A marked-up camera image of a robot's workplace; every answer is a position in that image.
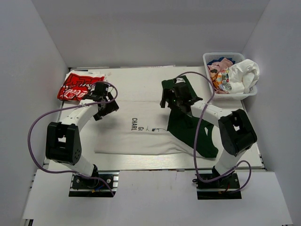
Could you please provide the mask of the white green Charlie Brown t-shirt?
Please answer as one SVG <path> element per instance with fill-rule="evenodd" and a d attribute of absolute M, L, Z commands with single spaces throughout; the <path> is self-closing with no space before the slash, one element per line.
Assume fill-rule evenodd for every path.
<path fill-rule="evenodd" d="M 119 109 L 100 120 L 95 153 L 125 155 L 193 154 L 198 117 L 159 101 L 117 98 Z"/>

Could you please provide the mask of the pink orange print t-shirt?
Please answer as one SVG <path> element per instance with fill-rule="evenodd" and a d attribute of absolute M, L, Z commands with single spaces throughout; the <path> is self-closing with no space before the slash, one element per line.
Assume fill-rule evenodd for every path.
<path fill-rule="evenodd" d="M 231 66 L 233 66 L 232 62 L 227 59 L 207 64 L 215 93 L 228 94 L 232 90 L 228 76 Z"/>

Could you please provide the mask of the white colourful print t-shirt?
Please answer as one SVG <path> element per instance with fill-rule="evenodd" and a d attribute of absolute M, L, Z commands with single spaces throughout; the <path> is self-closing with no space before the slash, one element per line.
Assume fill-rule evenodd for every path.
<path fill-rule="evenodd" d="M 229 83 L 232 90 L 228 94 L 246 94 L 257 83 L 260 69 L 256 62 L 245 59 L 229 68 Z"/>

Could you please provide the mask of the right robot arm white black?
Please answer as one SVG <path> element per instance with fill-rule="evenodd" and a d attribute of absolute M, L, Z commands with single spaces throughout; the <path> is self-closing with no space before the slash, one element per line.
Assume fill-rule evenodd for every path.
<path fill-rule="evenodd" d="M 213 166 L 214 178 L 222 178 L 234 171 L 241 156 L 257 141 L 251 122 L 242 109 L 230 111 L 209 104 L 198 97 L 185 80 L 162 81 L 161 108 L 171 109 L 167 130 L 193 148 L 194 154 L 215 158 L 217 148 L 212 130 L 219 129 L 223 151 Z"/>

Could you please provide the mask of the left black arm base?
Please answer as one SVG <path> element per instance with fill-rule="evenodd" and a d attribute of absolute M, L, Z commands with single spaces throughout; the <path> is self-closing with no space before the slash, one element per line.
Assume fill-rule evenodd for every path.
<path fill-rule="evenodd" d="M 118 187 L 119 172 L 99 172 L 98 174 L 99 178 L 103 179 L 115 194 Z M 72 176 L 69 197 L 111 198 L 113 196 L 102 181 L 84 179 L 78 175 Z"/>

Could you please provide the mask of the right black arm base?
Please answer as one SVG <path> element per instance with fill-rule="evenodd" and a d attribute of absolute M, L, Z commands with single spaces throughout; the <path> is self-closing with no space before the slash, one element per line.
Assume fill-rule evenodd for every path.
<path fill-rule="evenodd" d="M 192 182 L 197 187 L 198 200 L 238 200 L 242 199 L 240 183 L 236 173 L 211 183 L 201 182 L 194 178 Z"/>

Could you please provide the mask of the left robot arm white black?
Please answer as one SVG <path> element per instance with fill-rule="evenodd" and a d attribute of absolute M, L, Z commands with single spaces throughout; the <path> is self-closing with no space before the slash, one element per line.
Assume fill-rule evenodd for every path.
<path fill-rule="evenodd" d="M 84 177 L 96 177 L 97 167 L 82 156 L 80 132 L 90 119 L 101 120 L 117 111 L 118 104 L 109 91 L 108 82 L 96 82 L 92 91 L 84 95 L 79 105 L 60 122 L 47 127 L 46 158 L 65 165 Z"/>

